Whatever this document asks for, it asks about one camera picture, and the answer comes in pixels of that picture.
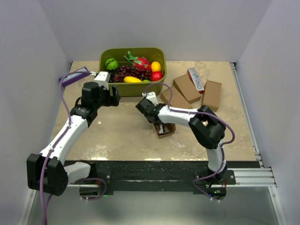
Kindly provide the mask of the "brown paper box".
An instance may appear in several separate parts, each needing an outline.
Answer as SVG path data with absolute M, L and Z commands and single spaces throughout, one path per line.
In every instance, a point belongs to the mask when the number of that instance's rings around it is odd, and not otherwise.
M 175 124 L 173 124 L 173 123 L 167 123 L 167 124 L 163 124 L 163 125 L 165 126 L 165 133 L 162 134 L 162 135 L 160 135 L 158 133 L 159 126 L 154 125 L 154 128 L 155 128 L 155 131 L 157 133 L 158 138 L 163 138 L 163 137 L 167 137 L 167 136 L 175 134 L 175 131 L 176 131 L 176 125 Z

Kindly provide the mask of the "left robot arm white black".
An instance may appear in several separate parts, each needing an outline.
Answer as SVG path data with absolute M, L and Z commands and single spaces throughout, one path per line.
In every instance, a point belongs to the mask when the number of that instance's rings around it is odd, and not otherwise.
M 76 100 L 61 131 L 39 154 L 30 154 L 26 161 L 28 187 L 33 190 L 60 196 L 68 184 L 83 180 L 92 184 L 97 172 L 89 163 L 76 162 L 65 166 L 66 156 L 78 138 L 91 125 L 102 106 L 118 106 L 117 86 L 105 88 L 97 82 L 87 82 L 82 95 Z

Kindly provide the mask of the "brown snack wrapper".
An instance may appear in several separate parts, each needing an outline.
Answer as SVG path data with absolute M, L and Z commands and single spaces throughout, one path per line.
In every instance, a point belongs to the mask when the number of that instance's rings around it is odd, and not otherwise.
M 160 135 L 162 135 L 162 134 L 164 134 L 165 133 L 165 126 L 164 125 L 159 125 L 159 131 L 158 131 L 158 133 L 160 134 Z

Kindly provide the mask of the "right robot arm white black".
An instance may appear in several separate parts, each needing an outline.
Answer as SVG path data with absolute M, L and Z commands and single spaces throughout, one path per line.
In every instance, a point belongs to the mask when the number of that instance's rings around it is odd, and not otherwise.
M 198 143 L 206 149 L 210 181 L 220 184 L 225 179 L 223 138 L 226 127 L 209 107 L 188 110 L 155 104 L 147 98 L 143 98 L 135 107 L 151 124 L 175 124 L 190 128 Z

